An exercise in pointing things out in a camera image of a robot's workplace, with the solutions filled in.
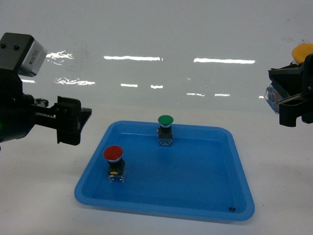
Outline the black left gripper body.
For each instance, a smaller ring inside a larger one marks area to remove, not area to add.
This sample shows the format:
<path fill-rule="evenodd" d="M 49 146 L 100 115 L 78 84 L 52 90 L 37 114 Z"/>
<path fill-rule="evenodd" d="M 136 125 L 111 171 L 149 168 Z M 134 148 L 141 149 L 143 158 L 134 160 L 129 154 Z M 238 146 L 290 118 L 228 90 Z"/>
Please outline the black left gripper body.
<path fill-rule="evenodd" d="M 0 142 L 24 138 L 34 126 L 34 98 L 23 93 L 16 71 L 0 70 Z"/>

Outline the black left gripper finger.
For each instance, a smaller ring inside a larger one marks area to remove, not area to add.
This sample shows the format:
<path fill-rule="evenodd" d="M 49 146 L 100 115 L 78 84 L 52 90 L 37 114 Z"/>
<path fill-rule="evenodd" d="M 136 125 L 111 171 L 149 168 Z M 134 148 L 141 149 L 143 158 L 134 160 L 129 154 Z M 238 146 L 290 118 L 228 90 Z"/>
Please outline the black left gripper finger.
<path fill-rule="evenodd" d="M 78 122 L 77 122 L 77 132 L 80 134 L 82 132 L 83 127 L 87 123 L 88 119 L 92 114 L 91 108 L 80 107 L 78 108 Z"/>
<path fill-rule="evenodd" d="M 58 96 L 50 108 L 32 105 L 35 123 L 57 131 L 57 143 L 78 145 L 81 141 L 81 102 Z"/>

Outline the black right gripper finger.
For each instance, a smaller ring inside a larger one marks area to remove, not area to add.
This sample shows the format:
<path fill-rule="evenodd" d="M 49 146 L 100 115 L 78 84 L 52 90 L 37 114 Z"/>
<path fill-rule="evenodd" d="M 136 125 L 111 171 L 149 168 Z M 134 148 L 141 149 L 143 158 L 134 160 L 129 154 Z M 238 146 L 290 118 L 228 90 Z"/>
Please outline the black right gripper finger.
<path fill-rule="evenodd" d="M 277 102 L 279 124 L 295 127 L 296 120 L 301 117 L 306 124 L 313 122 L 313 93 L 301 93 Z"/>
<path fill-rule="evenodd" d="M 306 56 L 299 65 L 290 64 L 268 71 L 272 86 L 282 98 L 313 91 L 313 54 Z"/>

